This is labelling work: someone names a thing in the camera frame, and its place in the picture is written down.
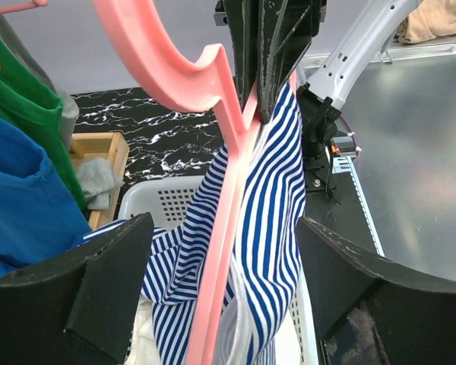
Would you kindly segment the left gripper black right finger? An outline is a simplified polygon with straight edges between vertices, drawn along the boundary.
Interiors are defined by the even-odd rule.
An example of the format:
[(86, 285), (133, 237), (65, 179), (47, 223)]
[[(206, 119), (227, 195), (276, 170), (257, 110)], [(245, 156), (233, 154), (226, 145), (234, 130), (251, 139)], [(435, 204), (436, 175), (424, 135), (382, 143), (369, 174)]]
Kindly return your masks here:
[(393, 262), (309, 217), (296, 236), (320, 364), (456, 364), (456, 281)]

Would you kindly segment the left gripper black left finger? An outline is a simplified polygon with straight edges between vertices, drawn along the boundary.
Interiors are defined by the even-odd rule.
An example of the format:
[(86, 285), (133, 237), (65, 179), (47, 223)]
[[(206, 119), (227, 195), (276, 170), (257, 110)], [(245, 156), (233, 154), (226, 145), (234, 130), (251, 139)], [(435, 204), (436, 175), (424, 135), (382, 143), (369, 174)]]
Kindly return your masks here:
[(0, 364), (121, 364), (154, 223), (139, 214), (0, 278)]

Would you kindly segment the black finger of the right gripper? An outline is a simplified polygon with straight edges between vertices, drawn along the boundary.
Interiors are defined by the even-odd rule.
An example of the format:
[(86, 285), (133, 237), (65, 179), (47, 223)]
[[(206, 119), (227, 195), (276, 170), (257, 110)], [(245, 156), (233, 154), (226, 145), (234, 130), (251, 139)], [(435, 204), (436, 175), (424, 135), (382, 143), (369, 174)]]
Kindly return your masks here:
[(319, 31), (318, 0), (226, 0), (235, 85), (241, 105), (258, 92), (263, 124), (271, 120), (282, 86)]

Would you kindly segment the blue white striped tank top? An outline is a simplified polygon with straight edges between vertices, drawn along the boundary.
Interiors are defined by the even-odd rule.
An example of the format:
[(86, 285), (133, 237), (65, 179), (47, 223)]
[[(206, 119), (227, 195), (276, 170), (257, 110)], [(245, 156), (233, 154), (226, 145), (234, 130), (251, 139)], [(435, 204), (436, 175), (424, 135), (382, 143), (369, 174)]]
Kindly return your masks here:
[[(296, 292), (301, 258), (296, 225), (306, 204), (302, 118), (284, 86), (261, 129), (236, 227), (213, 362), (273, 364), (275, 336)], [(226, 170), (227, 151), (212, 160), (184, 221), (154, 229), (141, 297), (152, 302), (161, 364), (182, 364)]]

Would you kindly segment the grey plastic laundry basket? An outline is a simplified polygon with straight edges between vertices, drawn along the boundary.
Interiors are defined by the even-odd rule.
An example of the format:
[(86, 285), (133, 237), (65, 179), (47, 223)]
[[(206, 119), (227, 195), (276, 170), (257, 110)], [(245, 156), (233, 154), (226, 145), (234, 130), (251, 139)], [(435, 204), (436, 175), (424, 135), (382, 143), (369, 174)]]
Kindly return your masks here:
[[(188, 203), (201, 180), (201, 176), (181, 176), (139, 182), (123, 196), (118, 218), (130, 219), (148, 212), (156, 226), (172, 229), (184, 219)], [(289, 313), (276, 335), (276, 358), (278, 364), (318, 363), (305, 275), (300, 275)]]

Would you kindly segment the wooden clothes rack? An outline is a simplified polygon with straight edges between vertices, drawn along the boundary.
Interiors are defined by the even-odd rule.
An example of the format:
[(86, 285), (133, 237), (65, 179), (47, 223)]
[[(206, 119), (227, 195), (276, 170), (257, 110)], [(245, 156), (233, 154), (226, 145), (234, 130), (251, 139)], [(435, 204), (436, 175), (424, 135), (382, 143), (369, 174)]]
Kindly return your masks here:
[(120, 132), (74, 133), (69, 156), (87, 200), (92, 229), (113, 221), (129, 154)]

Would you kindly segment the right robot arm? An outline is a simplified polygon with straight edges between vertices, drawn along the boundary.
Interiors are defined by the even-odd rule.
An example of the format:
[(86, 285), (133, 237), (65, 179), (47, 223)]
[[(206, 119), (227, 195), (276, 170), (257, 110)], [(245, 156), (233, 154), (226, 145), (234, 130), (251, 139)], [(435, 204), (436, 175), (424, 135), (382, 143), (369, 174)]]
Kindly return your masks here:
[[(235, 84), (246, 105), (258, 92), (261, 123), (270, 122), (278, 95), (318, 34), (325, 1), (219, 1), (217, 23), (230, 29)], [(418, 1), (369, 1), (325, 63), (302, 88), (308, 107), (307, 145), (322, 146), (333, 130), (347, 96), (369, 61)]]

